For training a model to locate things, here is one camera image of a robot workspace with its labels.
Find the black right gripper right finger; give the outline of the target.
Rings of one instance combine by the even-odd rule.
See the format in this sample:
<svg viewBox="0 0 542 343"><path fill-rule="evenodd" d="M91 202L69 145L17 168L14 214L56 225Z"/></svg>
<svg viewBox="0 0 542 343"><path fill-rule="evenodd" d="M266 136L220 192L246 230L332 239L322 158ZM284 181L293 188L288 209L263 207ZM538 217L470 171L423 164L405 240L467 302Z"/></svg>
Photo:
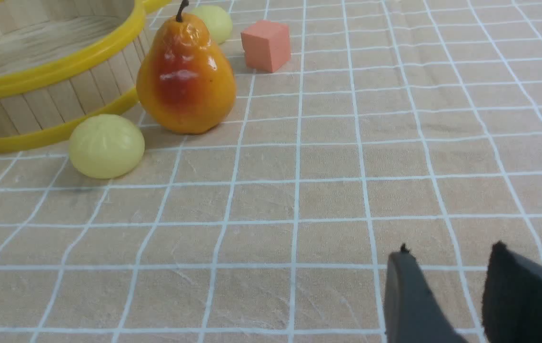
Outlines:
<svg viewBox="0 0 542 343"><path fill-rule="evenodd" d="M542 266L502 241L487 265L482 325L491 343L542 343Z"/></svg>

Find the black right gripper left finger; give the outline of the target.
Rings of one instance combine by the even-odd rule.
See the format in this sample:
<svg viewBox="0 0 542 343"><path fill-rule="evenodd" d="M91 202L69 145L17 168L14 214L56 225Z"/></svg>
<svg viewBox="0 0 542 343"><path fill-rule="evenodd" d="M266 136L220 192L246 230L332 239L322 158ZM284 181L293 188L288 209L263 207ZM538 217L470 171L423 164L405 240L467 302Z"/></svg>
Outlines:
<svg viewBox="0 0 542 343"><path fill-rule="evenodd" d="M389 343L466 342L443 314L405 243L387 259L383 313Z"/></svg>

